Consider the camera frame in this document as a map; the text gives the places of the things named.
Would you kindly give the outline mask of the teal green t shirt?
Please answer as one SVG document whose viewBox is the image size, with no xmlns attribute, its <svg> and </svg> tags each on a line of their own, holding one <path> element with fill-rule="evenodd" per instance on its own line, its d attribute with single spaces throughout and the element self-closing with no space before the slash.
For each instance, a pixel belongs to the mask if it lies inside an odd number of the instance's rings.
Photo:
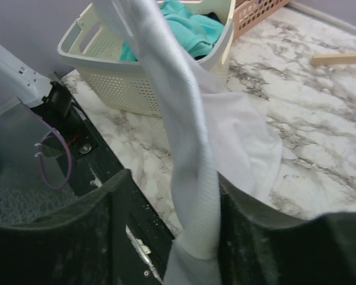
<svg viewBox="0 0 356 285">
<path fill-rule="evenodd" d="M 194 14 L 179 1 L 164 1 L 161 5 L 136 1 L 130 8 L 134 37 L 122 43 L 120 61 L 142 61 L 148 52 L 168 58 L 181 50 L 195 60 L 191 51 L 198 51 L 196 45 L 206 41 L 205 30 L 196 21 L 202 14 Z"/>
</svg>

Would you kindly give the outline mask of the white t shirt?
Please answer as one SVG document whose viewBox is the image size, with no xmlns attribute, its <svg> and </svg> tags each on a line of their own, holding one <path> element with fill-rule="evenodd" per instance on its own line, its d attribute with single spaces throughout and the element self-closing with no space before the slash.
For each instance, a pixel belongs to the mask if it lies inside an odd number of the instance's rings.
<svg viewBox="0 0 356 285">
<path fill-rule="evenodd" d="M 164 284 L 220 284 L 219 175 L 264 201 L 282 141 L 245 94 L 231 92 L 179 44 L 155 1 L 94 1 L 133 50 L 154 88 L 173 160 L 171 195 L 183 227 Z"/>
</svg>

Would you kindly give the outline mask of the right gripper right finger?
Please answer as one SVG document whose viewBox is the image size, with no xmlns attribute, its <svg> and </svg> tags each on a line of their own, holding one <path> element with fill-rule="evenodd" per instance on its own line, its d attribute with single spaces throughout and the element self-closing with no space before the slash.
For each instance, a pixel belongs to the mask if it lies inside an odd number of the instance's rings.
<svg viewBox="0 0 356 285">
<path fill-rule="evenodd" d="M 356 213 L 303 220 L 219 182 L 224 284 L 356 284 Z"/>
</svg>

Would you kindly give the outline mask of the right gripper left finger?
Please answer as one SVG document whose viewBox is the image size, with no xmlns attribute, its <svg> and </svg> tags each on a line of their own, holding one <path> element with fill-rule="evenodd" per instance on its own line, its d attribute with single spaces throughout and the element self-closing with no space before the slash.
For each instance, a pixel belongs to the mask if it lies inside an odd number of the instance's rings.
<svg viewBox="0 0 356 285">
<path fill-rule="evenodd" d="M 132 185 L 123 169 L 49 215 L 0 226 L 0 284 L 118 284 Z"/>
</svg>

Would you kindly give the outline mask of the navy blue t shirt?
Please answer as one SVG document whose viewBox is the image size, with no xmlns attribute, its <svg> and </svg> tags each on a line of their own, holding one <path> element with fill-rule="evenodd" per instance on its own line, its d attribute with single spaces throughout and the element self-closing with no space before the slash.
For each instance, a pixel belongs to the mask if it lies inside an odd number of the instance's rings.
<svg viewBox="0 0 356 285">
<path fill-rule="evenodd" d="M 219 39 L 224 26 L 214 12 L 197 15 L 196 21 L 199 22 L 206 34 L 206 41 L 199 42 L 195 47 L 198 51 L 191 51 L 191 55 L 198 61 L 210 53 Z"/>
</svg>

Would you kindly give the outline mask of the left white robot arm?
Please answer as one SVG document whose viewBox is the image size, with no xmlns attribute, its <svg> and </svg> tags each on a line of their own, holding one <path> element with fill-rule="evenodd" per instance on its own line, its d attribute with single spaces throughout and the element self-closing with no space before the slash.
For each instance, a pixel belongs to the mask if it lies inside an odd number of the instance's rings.
<svg viewBox="0 0 356 285">
<path fill-rule="evenodd" d="M 0 84 L 29 108 L 38 107 L 52 90 L 51 80 L 39 74 L 0 45 Z"/>
</svg>

